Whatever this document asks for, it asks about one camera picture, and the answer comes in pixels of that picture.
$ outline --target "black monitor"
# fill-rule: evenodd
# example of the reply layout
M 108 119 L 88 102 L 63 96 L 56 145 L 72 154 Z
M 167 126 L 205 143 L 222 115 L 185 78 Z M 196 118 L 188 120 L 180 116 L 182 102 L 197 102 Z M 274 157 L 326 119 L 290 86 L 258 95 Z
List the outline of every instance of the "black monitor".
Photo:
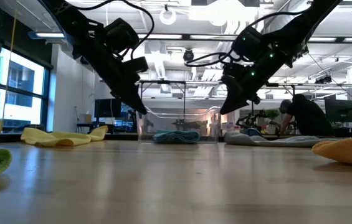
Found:
M 352 122 L 352 100 L 325 100 L 325 110 L 330 122 Z
M 118 99 L 95 100 L 94 115 L 96 118 L 119 118 L 121 101 Z

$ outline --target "gray blanket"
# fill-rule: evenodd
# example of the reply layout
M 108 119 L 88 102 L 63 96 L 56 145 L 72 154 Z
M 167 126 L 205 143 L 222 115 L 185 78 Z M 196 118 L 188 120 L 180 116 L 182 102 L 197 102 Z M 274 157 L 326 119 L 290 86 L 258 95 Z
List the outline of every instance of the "gray blanket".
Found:
M 227 144 L 240 146 L 275 146 L 275 147 L 313 147 L 322 141 L 337 141 L 336 138 L 318 138 L 314 136 L 296 136 L 286 139 L 278 139 L 269 141 L 261 136 L 249 137 L 241 133 L 226 133 L 224 141 Z

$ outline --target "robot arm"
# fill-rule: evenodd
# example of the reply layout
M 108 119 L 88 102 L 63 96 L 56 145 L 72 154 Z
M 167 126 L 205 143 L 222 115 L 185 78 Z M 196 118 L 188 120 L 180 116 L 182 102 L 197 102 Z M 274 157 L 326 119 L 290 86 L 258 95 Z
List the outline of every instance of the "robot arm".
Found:
M 137 33 L 122 19 L 104 27 L 87 19 L 75 6 L 64 0 L 38 0 L 50 13 L 68 43 L 73 45 L 74 59 L 87 61 L 111 89 L 115 98 L 146 114 L 135 83 L 138 72 L 145 72 L 148 65 L 144 57 L 122 62 L 113 55 L 138 46 Z
M 222 81 L 228 96 L 221 114 L 247 106 L 247 100 L 260 103 L 256 92 L 283 64 L 292 63 L 308 53 L 307 42 L 322 20 L 342 0 L 314 0 L 312 5 L 282 29 L 268 34 L 257 32 L 252 26 L 244 29 L 232 43 L 232 50 L 252 65 L 225 63 Z

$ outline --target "yellow towel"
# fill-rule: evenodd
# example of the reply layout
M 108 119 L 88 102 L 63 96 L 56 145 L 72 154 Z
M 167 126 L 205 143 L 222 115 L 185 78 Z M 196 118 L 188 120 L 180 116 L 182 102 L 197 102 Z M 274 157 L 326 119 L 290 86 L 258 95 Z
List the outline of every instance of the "yellow towel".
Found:
M 320 142 L 313 146 L 313 152 L 328 159 L 352 164 L 352 139 Z
M 108 126 L 96 128 L 90 134 L 62 132 L 46 133 L 34 128 L 25 128 L 21 140 L 26 144 L 45 147 L 78 146 L 92 141 L 101 141 L 107 132 Z

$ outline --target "wooden tabletop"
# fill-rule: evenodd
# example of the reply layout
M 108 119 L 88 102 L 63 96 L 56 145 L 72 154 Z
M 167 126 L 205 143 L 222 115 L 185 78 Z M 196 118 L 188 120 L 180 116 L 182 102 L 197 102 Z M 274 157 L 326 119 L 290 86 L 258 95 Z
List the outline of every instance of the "wooden tabletop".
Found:
M 352 166 L 310 149 L 102 141 L 11 150 L 0 223 L 352 223 Z

